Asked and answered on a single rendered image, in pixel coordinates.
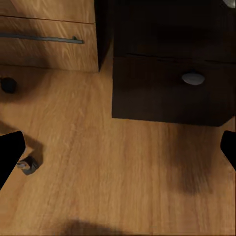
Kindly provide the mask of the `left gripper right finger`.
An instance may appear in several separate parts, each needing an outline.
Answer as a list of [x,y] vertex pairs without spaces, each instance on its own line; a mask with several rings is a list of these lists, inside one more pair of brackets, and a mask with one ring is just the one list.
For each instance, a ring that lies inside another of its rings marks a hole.
[[224,131],[220,148],[236,170],[236,133]]

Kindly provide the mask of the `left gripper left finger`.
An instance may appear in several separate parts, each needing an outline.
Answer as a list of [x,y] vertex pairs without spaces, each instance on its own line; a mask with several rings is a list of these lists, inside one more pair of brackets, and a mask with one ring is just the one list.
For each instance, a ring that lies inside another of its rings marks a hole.
[[22,131],[0,136],[0,189],[26,149]]

